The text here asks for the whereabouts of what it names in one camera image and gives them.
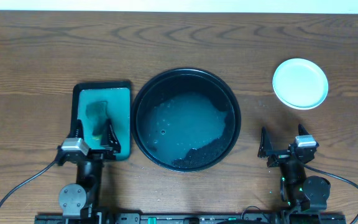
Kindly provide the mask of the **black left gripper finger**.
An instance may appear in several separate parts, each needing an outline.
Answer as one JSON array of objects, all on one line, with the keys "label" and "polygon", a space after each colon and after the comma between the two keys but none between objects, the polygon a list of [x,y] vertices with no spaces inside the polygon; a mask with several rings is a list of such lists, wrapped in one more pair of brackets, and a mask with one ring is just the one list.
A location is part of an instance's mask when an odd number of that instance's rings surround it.
[{"label": "black left gripper finger", "polygon": [[104,150],[111,151],[113,154],[120,153],[121,151],[121,145],[114,132],[112,121],[110,119],[107,119],[104,124],[100,145]]},{"label": "black left gripper finger", "polygon": [[68,138],[84,138],[83,125],[80,119],[71,123]]}]

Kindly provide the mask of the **green yellow sponge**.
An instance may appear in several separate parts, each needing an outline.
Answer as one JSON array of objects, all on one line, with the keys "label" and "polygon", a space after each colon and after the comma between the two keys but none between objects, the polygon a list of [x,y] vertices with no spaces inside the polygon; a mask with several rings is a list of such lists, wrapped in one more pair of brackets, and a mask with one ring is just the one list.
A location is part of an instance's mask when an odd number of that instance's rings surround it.
[{"label": "green yellow sponge", "polygon": [[86,117],[92,126],[92,137],[95,140],[102,140],[107,132],[107,101],[96,101],[86,106]]}]

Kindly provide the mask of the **green plate front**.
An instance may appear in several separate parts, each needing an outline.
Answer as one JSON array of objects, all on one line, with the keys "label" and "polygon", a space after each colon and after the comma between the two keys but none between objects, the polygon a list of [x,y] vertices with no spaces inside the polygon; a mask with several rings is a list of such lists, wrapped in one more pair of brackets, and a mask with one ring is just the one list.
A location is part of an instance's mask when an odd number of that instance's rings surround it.
[{"label": "green plate front", "polygon": [[296,110],[310,110],[326,99],[328,79],[323,70],[310,60],[291,58],[282,62],[272,77],[277,98]]}]

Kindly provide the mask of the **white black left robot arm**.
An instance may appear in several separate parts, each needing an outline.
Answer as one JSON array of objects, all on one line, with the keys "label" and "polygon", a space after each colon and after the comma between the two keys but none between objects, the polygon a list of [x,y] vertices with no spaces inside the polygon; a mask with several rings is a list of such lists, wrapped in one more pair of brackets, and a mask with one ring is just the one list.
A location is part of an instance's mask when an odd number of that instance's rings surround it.
[{"label": "white black left robot arm", "polygon": [[101,149],[89,147],[81,120],[76,122],[75,130],[58,146],[55,158],[58,166],[66,162],[77,165],[76,182],[64,186],[58,196],[64,219],[86,220],[94,216],[104,163],[114,161],[120,151],[121,145],[110,119],[101,128]]}]

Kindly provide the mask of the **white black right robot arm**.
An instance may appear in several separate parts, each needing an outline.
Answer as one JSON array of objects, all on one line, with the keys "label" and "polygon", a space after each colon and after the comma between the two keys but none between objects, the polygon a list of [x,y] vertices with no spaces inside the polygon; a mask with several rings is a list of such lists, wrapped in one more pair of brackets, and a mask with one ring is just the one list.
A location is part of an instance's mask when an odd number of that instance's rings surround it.
[{"label": "white black right robot arm", "polygon": [[261,130],[261,141],[257,157],[267,159],[267,167],[278,167],[282,175],[280,194],[291,208],[301,212],[319,212],[327,209],[330,182],[319,176],[307,176],[306,164],[314,159],[318,142],[302,126],[287,149],[276,150],[266,128]]}]

